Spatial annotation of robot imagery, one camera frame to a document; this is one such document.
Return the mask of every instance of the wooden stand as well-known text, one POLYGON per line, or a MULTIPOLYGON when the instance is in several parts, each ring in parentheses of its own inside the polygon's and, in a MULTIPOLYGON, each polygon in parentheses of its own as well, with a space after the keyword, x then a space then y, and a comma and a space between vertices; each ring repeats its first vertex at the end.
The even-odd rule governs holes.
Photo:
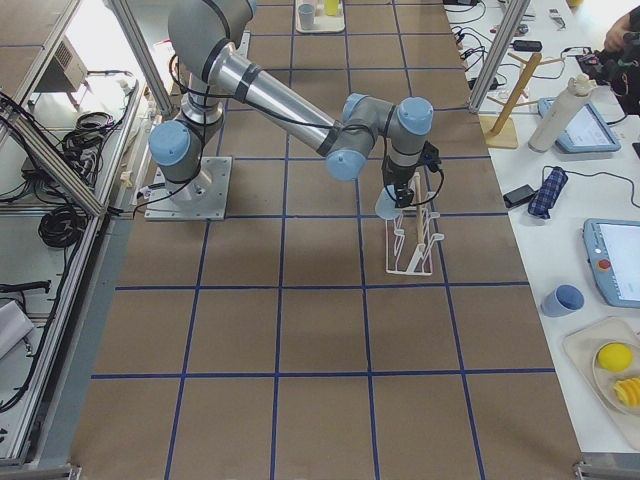
POLYGON ((531 55, 529 60, 525 60, 511 52, 509 52, 508 55, 520 62, 520 77, 518 78, 518 82, 506 102, 501 102, 493 97, 487 97, 492 102, 502 105, 502 112, 500 112, 500 115, 498 115, 495 122, 494 118, 496 117, 480 116, 480 125, 482 126, 484 138, 489 148, 518 148, 518 134, 516 133, 516 127, 513 120, 509 118, 511 112, 516 107, 537 103, 537 100, 518 103, 518 99, 523 95, 524 89, 527 87, 529 80, 531 80, 531 77, 533 77, 533 74, 539 65, 547 65, 549 63, 563 61, 562 58, 554 58, 553 60, 546 60, 543 62, 542 54, 540 52, 535 52, 531 55))

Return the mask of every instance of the robotic arm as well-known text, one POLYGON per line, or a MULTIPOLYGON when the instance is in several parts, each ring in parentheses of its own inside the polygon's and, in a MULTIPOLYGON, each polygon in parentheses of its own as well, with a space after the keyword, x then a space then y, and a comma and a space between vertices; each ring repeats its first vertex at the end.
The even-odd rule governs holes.
POLYGON ((378 136, 391 141, 383 162, 383 185, 376 211, 397 216, 411 205, 409 182, 418 166, 439 171, 438 151, 426 137, 433 107, 422 98, 398 106, 352 94, 342 121, 336 121, 236 51, 256 0, 181 0, 169 17, 169 36, 180 61, 191 72, 189 93, 175 120, 158 126, 150 149, 176 202, 198 200, 210 179, 200 169, 204 145, 222 126, 220 98, 232 97, 326 157, 338 180, 355 180, 378 136))

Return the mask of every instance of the bottle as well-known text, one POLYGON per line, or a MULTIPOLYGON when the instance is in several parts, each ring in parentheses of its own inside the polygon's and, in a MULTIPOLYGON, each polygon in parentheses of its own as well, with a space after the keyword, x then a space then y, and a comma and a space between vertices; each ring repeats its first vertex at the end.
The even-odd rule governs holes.
POLYGON ((584 74, 569 79, 567 88, 553 101, 553 105, 529 139, 529 148, 546 152, 551 148, 573 117, 584 107, 596 88, 596 82, 584 74))
POLYGON ((324 0, 324 14, 336 16, 338 15, 339 0, 324 0))

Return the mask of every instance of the folded blue cloth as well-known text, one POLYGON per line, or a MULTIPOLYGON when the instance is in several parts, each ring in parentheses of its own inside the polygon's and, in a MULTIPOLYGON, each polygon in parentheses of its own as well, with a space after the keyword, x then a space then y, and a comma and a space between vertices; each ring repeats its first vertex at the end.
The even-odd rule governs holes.
POLYGON ((569 177, 562 168, 553 167, 549 176, 542 182, 538 193, 529 202, 529 214, 545 220, 551 218, 549 210, 556 204, 568 180, 569 177))

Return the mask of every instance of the white tray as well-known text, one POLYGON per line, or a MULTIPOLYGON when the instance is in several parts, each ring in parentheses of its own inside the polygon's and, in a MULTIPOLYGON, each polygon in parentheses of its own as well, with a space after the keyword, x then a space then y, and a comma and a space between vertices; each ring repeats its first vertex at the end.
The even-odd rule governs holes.
POLYGON ((634 350, 640 348, 638 336, 624 320, 616 317, 608 317, 595 325, 567 336, 563 341, 563 346, 622 436, 631 447, 640 450, 640 416, 623 413, 611 405, 610 401, 600 392, 593 374, 594 357, 598 350, 609 342, 627 343, 636 347, 634 350))
POLYGON ((298 6, 302 4, 302 0, 296 0, 296 30, 300 33, 339 33, 344 31, 344 13, 342 11, 342 2, 338 6, 338 15, 331 16, 324 14, 324 2, 318 1, 316 9, 316 18, 313 29, 306 30, 300 26, 300 18, 298 18, 298 6))

